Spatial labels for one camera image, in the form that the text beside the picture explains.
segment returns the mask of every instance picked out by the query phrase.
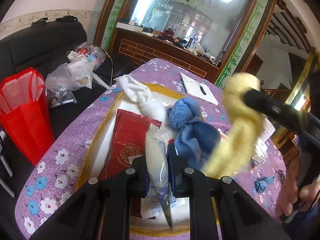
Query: floral wallpaper border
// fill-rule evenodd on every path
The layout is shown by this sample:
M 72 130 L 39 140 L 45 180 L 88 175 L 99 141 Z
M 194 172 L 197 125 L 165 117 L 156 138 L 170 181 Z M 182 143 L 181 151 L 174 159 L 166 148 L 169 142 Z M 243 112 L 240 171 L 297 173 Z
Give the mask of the floral wallpaper border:
M 81 22 L 82 18 L 94 18 L 98 20 L 100 13 L 95 11 L 58 9 L 21 15 L 0 24 L 0 39 L 3 39 L 6 36 L 9 36 L 10 34 L 15 33 L 19 30 L 30 27 L 32 22 L 36 22 L 41 18 L 47 17 L 49 21 L 54 21 L 55 19 L 63 17 L 65 15 L 77 17 Z
M 113 30 L 116 28 L 117 19 L 119 16 L 120 9 L 124 3 L 124 0 L 115 0 L 113 7 L 110 12 L 110 16 L 103 34 L 101 47 L 108 49 L 110 46 L 110 38 L 112 36 Z
M 228 77 L 234 72 L 236 66 L 241 60 L 245 50 L 249 46 L 249 43 L 253 37 L 253 34 L 258 28 L 258 24 L 262 18 L 262 14 L 266 8 L 268 0 L 258 0 L 252 15 L 249 19 L 249 22 L 242 33 L 242 36 L 236 45 L 230 59 L 228 60 L 226 66 L 223 68 L 220 76 L 218 77 L 215 85 L 219 88 L 223 88 Z

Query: human hand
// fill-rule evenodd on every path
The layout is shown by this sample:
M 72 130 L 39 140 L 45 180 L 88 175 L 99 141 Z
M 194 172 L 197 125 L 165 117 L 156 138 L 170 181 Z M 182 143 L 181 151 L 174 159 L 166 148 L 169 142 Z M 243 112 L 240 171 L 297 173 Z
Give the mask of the human hand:
M 315 182 L 303 187 L 300 192 L 297 186 L 297 176 L 299 174 L 299 159 L 296 158 L 290 164 L 287 171 L 286 179 L 281 187 L 276 202 L 276 213 L 278 216 L 285 214 L 287 217 L 292 213 L 293 204 L 298 201 L 298 196 L 305 204 L 300 208 L 300 212 L 307 211 L 312 205 L 318 191 L 320 190 L 320 183 Z

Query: white towel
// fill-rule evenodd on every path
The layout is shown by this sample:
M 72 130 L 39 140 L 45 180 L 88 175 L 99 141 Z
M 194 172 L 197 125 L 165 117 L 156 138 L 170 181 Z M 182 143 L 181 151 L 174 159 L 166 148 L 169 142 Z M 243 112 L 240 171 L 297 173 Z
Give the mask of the white towel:
M 169 117 L 164 105 L 153 99 L 150 89 L 144 84 L 136 81 L 129 75 L 115 78 L 129 99 L 140 105 L 142 114 L 148 118 L 162 122 L 162 125 L 169 125 Z

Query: wooden counter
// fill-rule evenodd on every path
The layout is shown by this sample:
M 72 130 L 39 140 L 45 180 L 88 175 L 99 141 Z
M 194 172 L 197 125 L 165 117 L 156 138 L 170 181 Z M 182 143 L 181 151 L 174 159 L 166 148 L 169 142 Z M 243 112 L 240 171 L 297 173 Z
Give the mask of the wooden counter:
M 129 56 L 135 67 L 143 65 L 152 58 L 162 58 L 212 83 L 215 82 L 214 78 L 219 68 L 193 53 L 143 33 L 120 28 L 116 28 L 115 32 L 111 50 Z

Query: red tote bag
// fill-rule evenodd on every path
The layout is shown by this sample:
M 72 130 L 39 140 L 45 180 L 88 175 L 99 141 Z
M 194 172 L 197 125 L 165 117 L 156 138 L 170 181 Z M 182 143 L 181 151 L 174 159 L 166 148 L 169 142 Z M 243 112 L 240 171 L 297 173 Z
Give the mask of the red tote bag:
M 44 78 L 33 68 L 0 84 L 0 122 L 17 148 L 36 166 L 54 142 Z

